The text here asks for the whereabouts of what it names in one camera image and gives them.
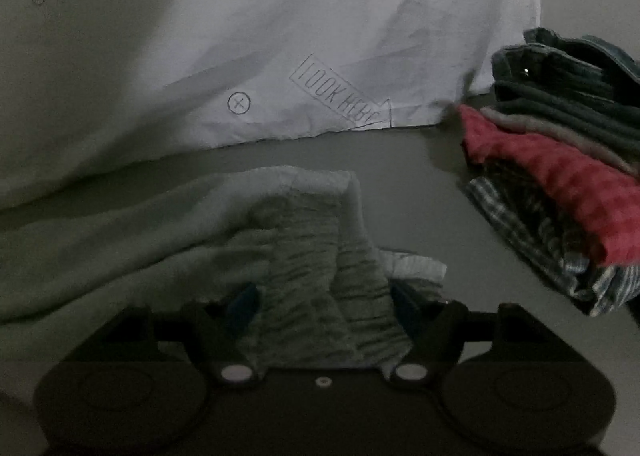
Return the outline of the plaid folded shirt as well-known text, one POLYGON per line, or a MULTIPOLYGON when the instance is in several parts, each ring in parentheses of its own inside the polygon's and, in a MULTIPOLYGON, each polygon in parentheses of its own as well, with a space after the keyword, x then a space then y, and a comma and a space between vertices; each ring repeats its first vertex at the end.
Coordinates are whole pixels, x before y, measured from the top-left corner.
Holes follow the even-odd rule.
POLYGON ((489 224, 535 272, 590 317, 639 296, 639 268, 599 268, 587 235, 514 161, 491 158, 471 167, 464 190, 489 224))

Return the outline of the red checked folded garment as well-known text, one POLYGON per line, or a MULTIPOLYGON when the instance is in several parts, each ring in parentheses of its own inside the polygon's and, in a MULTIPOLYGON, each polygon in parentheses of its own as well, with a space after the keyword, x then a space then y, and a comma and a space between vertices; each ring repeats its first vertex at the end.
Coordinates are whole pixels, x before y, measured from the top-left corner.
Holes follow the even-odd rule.
POLYGON ((582 226, 599 265, 639 262, 639 180, 576 147, 535 132, 511 133, 468 105, 458 107, 473 161, 510 161, 527 171, 582 226))

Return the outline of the grey folded garment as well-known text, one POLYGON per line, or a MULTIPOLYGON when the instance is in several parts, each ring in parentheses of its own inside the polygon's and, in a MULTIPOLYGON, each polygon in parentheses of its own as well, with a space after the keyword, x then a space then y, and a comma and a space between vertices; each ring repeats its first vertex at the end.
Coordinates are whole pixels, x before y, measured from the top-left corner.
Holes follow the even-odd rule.
POLYGON ((598 161, 602 161, 602 163, 626 173, 626 175, 633 176, 634 178, 639 177, 638 159, 620 157, 620 155, 614 153, 605 145, 597 143, 566 127, 533 116, 503 114, 490 106, 480 108, 480 114, 491 121, 492 124, 507 131, 517 133, 531 132, 545 135, 553 140, 573 146, 580 152, 598 161))

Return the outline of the dark green folded garment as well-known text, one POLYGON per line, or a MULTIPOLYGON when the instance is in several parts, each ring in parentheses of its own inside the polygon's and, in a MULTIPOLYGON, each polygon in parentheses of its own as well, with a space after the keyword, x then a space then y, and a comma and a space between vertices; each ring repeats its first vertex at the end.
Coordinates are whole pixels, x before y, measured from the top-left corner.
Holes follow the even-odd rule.
POLYGON ((617 152, 639 154, 639 118, 629 124, 611 113, 601 113, 580 102, 570 101, 519 83, 494 83, 497 110, 508 115, 533 116, 564 126, 617 152))

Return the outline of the dark denim jeans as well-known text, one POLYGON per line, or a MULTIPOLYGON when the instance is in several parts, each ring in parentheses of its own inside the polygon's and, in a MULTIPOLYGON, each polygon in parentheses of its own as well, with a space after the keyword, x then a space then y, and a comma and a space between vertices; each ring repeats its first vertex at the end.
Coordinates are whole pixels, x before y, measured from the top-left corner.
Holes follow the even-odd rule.
POLYGON ((611 42, 591 35, 567 38, 544 27, 523 36, 521 44, 505 46, 492 56, 495 79, 534 84, 563 80, 611 100, 638 96, 639 62, 611 42))

